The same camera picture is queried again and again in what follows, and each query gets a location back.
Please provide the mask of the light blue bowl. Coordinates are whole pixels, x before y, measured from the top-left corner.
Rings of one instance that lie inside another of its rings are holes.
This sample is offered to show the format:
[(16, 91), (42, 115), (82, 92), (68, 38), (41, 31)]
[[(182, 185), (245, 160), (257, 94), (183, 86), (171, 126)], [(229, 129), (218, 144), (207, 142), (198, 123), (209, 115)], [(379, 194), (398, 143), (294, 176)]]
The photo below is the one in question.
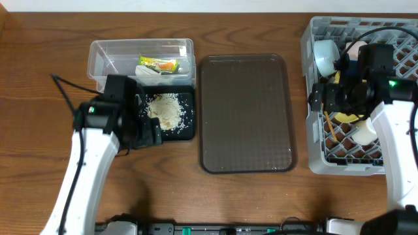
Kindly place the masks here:
[(313, 53), (317, 69), (321, 76), (328, 77), (336, 72), (334, 62), (340, 58), (340, 53), (333, 40), (315, 41)]

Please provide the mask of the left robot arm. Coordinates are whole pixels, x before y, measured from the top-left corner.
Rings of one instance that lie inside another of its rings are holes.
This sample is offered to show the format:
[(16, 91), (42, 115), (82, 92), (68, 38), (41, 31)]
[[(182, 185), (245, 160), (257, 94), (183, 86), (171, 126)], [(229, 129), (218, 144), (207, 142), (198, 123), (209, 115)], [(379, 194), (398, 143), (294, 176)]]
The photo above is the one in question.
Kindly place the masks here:
[(156, 118), (142, 115), (144, 95), (98, 96), (73, 112), (71, 155), (43, 234), (93, 234), (110, 166), (121, 151), (158, 146)]

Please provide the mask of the rice leftovers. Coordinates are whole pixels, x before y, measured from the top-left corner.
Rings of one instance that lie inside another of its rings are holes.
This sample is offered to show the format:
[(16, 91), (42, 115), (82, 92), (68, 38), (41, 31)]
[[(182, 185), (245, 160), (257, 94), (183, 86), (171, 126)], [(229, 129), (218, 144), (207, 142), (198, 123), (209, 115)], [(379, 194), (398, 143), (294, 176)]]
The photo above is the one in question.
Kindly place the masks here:
[(145, 113), (150, 118), (158, 118), (162, 131), (179, 134), (191, 126), (188, 117), (191, 108), (186, 94), (160, 93), (146, 95)]

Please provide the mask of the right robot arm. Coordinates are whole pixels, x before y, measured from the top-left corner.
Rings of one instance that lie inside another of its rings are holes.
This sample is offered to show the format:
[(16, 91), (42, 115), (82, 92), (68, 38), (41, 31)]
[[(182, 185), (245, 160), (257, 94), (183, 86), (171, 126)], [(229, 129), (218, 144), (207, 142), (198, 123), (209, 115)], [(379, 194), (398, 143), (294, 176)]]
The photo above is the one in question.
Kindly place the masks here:
[(387, 182), (387, 212), (365, 222), (360, 234), (417, 233), (417, 83), (394, 76), (370, 77), (345, 86), (314, 83), (314, 112), (370, 118), (376, 130)]

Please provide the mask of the pale green cup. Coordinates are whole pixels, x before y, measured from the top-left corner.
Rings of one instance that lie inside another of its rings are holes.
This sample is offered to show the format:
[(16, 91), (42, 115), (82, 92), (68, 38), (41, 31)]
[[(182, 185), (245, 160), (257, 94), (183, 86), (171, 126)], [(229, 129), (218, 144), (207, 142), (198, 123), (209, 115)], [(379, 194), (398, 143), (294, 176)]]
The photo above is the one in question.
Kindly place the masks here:
[(356, 124), (354, 124), (352, 129), (354, 129), (355, 132), (353, 133), (351, 138), (354, 142), (360, 145), (369, 145), (378, 138), (378, 135), (371, 122), (370, 117), (364, 121), (357, 122)]

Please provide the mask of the yellow plate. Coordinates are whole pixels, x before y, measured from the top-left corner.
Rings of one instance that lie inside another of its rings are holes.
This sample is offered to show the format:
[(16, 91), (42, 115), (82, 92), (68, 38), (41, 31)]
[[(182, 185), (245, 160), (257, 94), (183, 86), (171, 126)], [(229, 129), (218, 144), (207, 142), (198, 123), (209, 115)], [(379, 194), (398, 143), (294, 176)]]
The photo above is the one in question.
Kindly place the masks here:
[[(338, 71), (336, 74), (335, 74), (335, 77), (334, 77), (334, 81), (333, 81), (333, 83), (334, 84), (338, 84), (340, 82), (340, 71)], [(363, 115), (360, 115), (360, 116), (356, 116), (356, 115), (354, 115), (354, 114), (351, 114), (351, 115), (347, 115), (347, 114), (343, 114), (343, 113), (341, 113), (341, 112), (338, 112), (336, 115), (335, 115), (335, 119), (337, 120), (337, 121), (339, 121), (340, 123), (353, 123), (353, 122), (355, 122), (355, 121), (358, 121), (361, 117), (363, 117)]]

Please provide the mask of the pink bowl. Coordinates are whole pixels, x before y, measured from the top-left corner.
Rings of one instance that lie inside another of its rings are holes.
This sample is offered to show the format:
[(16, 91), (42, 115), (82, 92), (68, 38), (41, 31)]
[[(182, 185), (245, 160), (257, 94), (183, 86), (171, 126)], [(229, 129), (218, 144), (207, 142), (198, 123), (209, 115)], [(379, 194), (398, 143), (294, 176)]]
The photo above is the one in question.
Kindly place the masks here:
[(357, 61), (359, 57), (359, 49), (361, 46), (367, 45), (365, 41), (358, 41), (353, 44), (353, 46), (347, 51), (349, 59), (352, 61)]

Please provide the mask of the green yellow snack wrapper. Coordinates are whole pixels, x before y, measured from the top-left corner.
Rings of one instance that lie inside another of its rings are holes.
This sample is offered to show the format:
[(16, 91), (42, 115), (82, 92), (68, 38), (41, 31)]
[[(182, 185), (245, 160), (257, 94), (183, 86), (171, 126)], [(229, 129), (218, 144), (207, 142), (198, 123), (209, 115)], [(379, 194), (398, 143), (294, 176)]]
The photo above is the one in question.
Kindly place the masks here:
[(138, 64), (157, 72), (174, 73), (178, 70), (180, 62), (177, 59), (158, 59), (140, 56)]

